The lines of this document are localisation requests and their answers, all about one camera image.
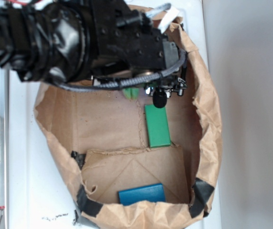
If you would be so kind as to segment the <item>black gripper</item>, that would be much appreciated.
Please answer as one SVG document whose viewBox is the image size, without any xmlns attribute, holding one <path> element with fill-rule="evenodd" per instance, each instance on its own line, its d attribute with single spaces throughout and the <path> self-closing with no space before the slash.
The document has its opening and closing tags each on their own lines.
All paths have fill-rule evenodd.
<svg viewBox="0 0 273 229">
<path fill-rule="evenodd" d="M 155 82 L 153 105 L 163 108 L 173 92 L 186 89 L 186 53 L 166 30 L 179 11 L 170 3 L 144 12 L 123 0 L 88 2 L 89 67 L 96 90 Z"/>
</svg>

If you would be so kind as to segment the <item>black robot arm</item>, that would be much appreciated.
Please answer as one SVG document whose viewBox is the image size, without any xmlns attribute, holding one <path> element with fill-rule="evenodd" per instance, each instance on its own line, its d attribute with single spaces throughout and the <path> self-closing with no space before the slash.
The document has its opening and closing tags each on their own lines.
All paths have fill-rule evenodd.
<svg viewBox="0 0 273 229">
<path fill-rule="evenodd" d="M 123 0 L 35 1 L 0 8 L 0 67 L 23 82 L 42 81 L 77 93 L 142 87 L 162 108 L 172 92 L 183 95 L 187 53 L 171 42 L 169 24 Z"/>
</svg>

